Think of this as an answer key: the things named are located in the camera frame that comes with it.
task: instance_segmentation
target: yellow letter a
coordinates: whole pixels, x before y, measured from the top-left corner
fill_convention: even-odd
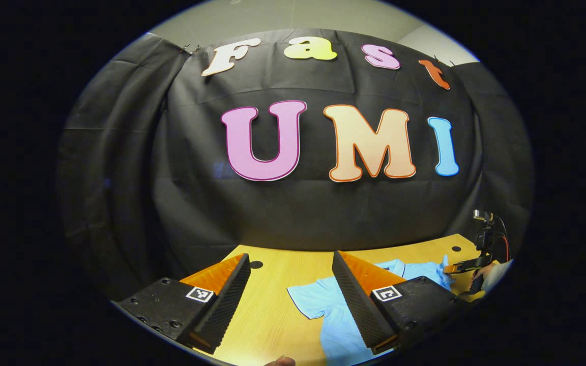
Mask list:
[[[321,37],[298,37],[291,39],[288,43],[293,44],[284,50],[284,56],[288,58],[313,57],[316,60],[332,60],[337,56],[332,51],[332,42]]]

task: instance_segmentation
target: black cloth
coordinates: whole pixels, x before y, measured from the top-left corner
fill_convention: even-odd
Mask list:
[[[288,41],[332,42],[334,60],[284,56]],[[235,67],[202,77],[214,48],[258,37]],[[402,67],[379,69],[363,44],[385,46]],[[419,60],[439,67],[444,90]],[[253,106],[256,158],[277,154],[268,107],[303,100],[300,161],[281,180],[250,181],[231,169],[221,114]],[[376,131],[386,108],[409,115],[416,174],[336,183],[335,131],[323,109],[356,106]],[[431,116],[451,122],[460,171],[435,172]],[[365,170],[360,156],[357,165]],[[388,164],[388,156],[383,167]],[[459,232],[474,240],[472,210],[500,215],[518,248],[530,218],[532,165],[518,111],[480,64],[447,67],[400,44],[326,29],[288,29],[226,40],[189,56],[146,34],[90,82],[67,121],[58,161],[66,234],[112,299],[156,278],[182,278],[238,244],[288,250],[364,250]]]

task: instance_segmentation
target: person's finger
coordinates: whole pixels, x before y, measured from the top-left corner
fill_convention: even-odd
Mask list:
[[[291,357],[283,357],[275,362],[277,366],[295,366],[295,360]]]
[[[280,356],[279,359],[269,362],[265,366],[295,366],[295,360],[291,357]]]

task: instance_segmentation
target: hand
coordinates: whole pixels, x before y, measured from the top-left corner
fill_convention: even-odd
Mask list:
[[[281,356],[279,359],[265,364],[265,366],[295,366],[295,360],[291,357]]]
[[[476,278],[479,278],[479,276],[483,276],[483,280],[485,280],[485,276],[490,274],[490,271],[492,271],[492,268],[494,266],[496,266],[496,264],[491,263],[491,264],[488,264],[487,266],[479,269],[478,272],[474,276],[472,276],[472,279],[470,280],[470,289],[472,288],[472,284],[474,283],[474,280],[476,280]]]

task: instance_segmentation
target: shirt sleeve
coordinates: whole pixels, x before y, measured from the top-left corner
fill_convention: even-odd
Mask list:
[[[421,264],[407,264],[404,271],[404,278],[406,280],[413,280],[420,276],[430,278],[433,282],[444,287],[447,290],[451,290],[451,283],[454,281],[452,278],[444,273],[445,264],[447,263],[447,256],[445,255],[442,259],[441,264],[428,262]]]
[[[508,268],[512,266],[511,259],[509,262],[505,262],[503,264],[497,264],[496,266],[492,267],[490,274],[488,274],[487,278],[484,276],[483,285],[481,289],[485,292],[489,292],[496,284],[499,282],[501,278],[505,275]]]
[[[292,286],[286,290],[300,313],[309,319],[322,317],[328,306],[345,301],[335,278],[323,278],[309,285]]]

